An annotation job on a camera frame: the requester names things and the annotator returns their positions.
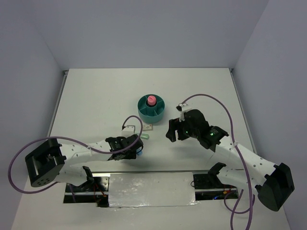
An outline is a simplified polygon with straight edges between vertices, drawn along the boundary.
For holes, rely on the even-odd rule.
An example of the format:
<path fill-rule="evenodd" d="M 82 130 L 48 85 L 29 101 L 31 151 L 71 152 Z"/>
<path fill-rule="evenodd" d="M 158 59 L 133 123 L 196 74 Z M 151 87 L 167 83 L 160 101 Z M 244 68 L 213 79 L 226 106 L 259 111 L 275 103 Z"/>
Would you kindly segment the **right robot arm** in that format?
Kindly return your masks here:
<path fill-rule="evenodd" d="M 251 189 L 266 208 L 279 211 L 295 189 L 291 170 L 286 164 L 277 165 L 233 141 L 226 131 L 209 125 L 201 111 L 191 109 L 186 103 L 176 109 L 180 116 L 169 120 L 165 136 L 171 142 L 194 138 L 202 147 L 222 158 L 208 172 L 211 186 L 228 184 Z"/>

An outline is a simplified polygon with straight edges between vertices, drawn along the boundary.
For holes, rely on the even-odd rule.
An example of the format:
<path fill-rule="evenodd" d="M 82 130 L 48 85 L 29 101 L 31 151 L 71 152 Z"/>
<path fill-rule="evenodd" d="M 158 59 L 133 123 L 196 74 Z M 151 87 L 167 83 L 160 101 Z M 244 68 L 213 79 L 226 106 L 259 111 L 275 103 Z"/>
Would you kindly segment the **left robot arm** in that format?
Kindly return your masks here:
<path fill-rule="evenodd" d="M 136 134 L 108 137 L 88 147 L 60 144 L 56 138 L 47 140 L 25 157 L 31 186 L 38 188 L 58 182 L 89 191 L 95 181 L 87 163 L 136 159 L 143 149 L 143 142 L 137 137 Z"/>

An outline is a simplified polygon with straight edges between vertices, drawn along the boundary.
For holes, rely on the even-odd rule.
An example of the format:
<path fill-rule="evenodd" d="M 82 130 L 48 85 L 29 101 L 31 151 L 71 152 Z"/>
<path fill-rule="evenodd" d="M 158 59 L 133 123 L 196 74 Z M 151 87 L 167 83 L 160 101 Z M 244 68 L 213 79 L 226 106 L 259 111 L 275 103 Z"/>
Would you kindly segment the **pink capped crayon tube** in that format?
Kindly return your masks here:
<path fill-rule="evenodd" d="M 148 96 L 146 103 L 149 107 L 154 107 L 157 103 L 156 97 L 154 95 Z"/>

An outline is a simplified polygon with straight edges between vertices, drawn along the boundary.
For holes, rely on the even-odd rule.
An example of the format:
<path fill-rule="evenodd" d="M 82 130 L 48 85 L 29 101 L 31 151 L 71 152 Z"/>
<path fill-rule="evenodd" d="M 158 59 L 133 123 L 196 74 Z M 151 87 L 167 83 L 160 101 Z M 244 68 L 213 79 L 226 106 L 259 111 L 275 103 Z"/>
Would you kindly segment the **green translucent highlighter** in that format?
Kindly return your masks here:
<path fill-rule="evenodd" d="M 148 140 L 149 139 L 149 135 L 148 134 L 141 134 L 141 138 Z"/>

